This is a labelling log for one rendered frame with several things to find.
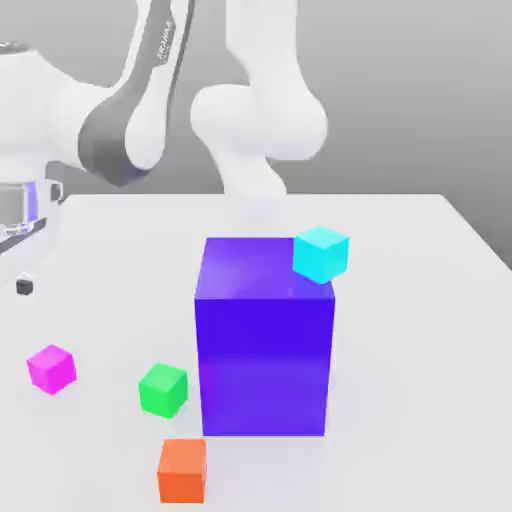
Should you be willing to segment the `large purple box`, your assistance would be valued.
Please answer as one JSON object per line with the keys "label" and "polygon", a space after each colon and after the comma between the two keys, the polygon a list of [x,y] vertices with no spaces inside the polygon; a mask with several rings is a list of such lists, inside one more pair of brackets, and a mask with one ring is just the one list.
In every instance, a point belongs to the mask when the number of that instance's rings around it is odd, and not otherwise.
{"label": "large purple box", "polygon": [[290,238],[206,240],[194,296],[206,436],[325,432],[335,294]]}

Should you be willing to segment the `small cyan cube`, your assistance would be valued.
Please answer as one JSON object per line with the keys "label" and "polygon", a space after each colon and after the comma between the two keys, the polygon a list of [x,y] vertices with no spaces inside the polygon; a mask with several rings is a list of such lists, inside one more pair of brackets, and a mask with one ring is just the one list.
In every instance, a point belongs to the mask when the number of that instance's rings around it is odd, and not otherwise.
{"label": "small cyan cube", "polygon": [[326,284],[347,270],[350,238],[317,226],[293,239],[293,270],[317,284]]}

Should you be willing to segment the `small orange cube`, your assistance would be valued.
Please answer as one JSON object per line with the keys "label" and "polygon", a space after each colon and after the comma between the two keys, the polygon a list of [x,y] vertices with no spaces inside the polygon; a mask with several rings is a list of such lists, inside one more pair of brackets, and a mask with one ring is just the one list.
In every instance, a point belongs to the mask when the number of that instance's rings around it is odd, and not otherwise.
{"label": "small orange cube", "polygon": [[206,474],[204,439],[166,439],[157,470],[160,502],[203,503]]}

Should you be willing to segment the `small magenta cube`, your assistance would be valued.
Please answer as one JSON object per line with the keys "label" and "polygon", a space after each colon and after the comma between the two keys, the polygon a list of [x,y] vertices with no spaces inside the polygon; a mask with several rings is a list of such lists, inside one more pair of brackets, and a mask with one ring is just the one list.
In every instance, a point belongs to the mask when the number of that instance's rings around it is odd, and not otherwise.
{"label": "small magenta cube", "polygon": [[48,345],[26,360],[31,382],[42,391],[55,395],[77,378],[73,355]]}

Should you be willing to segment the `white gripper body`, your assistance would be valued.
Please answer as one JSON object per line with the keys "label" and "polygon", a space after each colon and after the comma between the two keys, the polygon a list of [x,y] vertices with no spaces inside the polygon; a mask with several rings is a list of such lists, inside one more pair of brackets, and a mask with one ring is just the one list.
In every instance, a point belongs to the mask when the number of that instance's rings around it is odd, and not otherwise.
{"label": "white gripper body", "polygon": [[0,255],[34,237],[46,227],[46,224],[47,218],[41,218],[21,227],[7,227],[0,224]]}

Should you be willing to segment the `small green cube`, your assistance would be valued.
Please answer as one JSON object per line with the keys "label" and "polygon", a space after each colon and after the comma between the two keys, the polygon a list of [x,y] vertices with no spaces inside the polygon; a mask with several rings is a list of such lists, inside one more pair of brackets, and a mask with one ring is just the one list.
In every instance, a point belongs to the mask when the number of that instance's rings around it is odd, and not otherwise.
{"label": "small green cube", "polygon": [[138,383],[143,411],[171,419],[188,399],[188,377],[184,369],[155,363]]}

